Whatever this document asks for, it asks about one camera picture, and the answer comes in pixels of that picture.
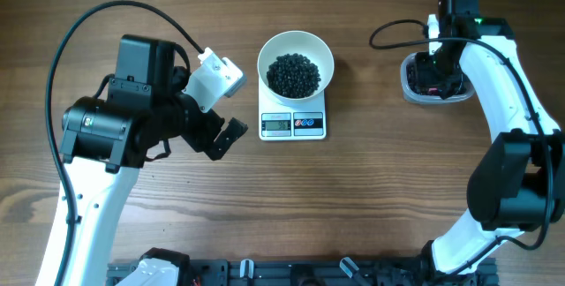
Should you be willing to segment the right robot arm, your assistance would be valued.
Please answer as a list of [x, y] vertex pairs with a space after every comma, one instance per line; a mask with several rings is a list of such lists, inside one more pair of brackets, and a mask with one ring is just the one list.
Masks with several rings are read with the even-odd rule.
[[473, 89], [492, 145], [471, 174], [467, 209], [431, 244], [439, 278], [466, 275], [525, 232], [544, 242], [564, 212], [564, 134], [533, 92], [502, 18], [481, 15], [478, 0], [438, 0], [428, 19], [429, 50], [405, 67], [410, 90], [447, 101]]

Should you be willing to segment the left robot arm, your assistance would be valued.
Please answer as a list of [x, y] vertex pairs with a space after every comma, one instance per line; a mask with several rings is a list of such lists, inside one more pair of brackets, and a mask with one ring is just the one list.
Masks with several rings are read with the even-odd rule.
[[217, 161], [245, 134], [246, 124], [212, 109], [245, 83], [243, 72], [211, 49], [199, 54], [196, 71], [177, 66], [175, 56], [186, 56], [175, 42], [124, 35], [116, 71], [102, 82], [106, 99], [85, 96], [64, 112], [56, 153], [72, 188], [59, 193], [37, 284], [102, 284], [118, 220], [150, 148], [182, 137]]

